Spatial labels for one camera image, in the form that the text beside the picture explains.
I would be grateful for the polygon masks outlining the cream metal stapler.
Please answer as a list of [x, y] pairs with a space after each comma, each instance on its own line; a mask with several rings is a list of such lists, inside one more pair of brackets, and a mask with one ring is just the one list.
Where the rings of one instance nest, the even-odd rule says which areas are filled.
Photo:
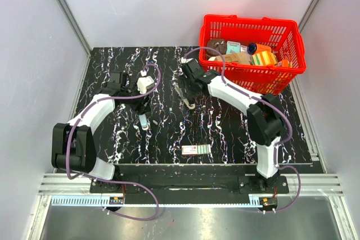
[[179, 95], [179, 97], [183, 101], [183, 103], [187, 106], [187, 108], [190, 110], [194, 110], [195, 104], [189, 103], [189, 100], [185, 97], [184, 93], [182, 92], [182, 90], [180, 89], [178, 84], [176, 84], [174, 87], [175, 87], [175, 91], [177, 92], [177, 94]]

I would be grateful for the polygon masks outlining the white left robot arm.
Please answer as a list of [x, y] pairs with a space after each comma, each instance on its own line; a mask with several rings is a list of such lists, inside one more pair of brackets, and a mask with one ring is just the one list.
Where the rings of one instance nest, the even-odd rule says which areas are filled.
[[128, 105], [139, 118], [143, 130], [150, 128], [146, 113], [150, 110], [150, 96], [146, 93], [155, 86], [145, 72], [136, 82], [127, 73], [114, 72], [108, 82], [93, 96], [90, 103], [73, 119], [58, 123], [52, 132], [52, 157], [54, 168], [67, 173], [87, 174], [100, 178], [109, 192], [117, 192], [122, 179], [115, 175], [115, 166], [97, 156], [93, 134], [100, 124], [120, 105]]

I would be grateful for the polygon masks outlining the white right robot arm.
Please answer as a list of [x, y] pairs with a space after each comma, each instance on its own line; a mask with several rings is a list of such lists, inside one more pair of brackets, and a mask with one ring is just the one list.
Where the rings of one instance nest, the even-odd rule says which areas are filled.
[[255, 184], [259, 191], [270, 192], [279, 177], [276, 144], [285, 127], [275, 96], [251, 92], [216, 70], [205, 71], [193, 58], [182, 58], [181, 69], [175, 90], [190, 110], [195, 108], [196, 97], [208, 95], [227, 102], [246, 115], [247, 130], [250, 139], [256, 143], [258, 155]]

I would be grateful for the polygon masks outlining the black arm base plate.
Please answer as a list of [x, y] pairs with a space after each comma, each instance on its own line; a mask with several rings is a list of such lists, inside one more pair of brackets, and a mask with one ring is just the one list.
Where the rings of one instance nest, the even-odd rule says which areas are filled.
[[156, 190], [216, 190], [242, 194], [289, 194], [284, 175], [276, 173], [264, 180], [256, 166], [221, 164], [152, 164], [116, 165], [115, 177], [125, 182], [136, 182]]

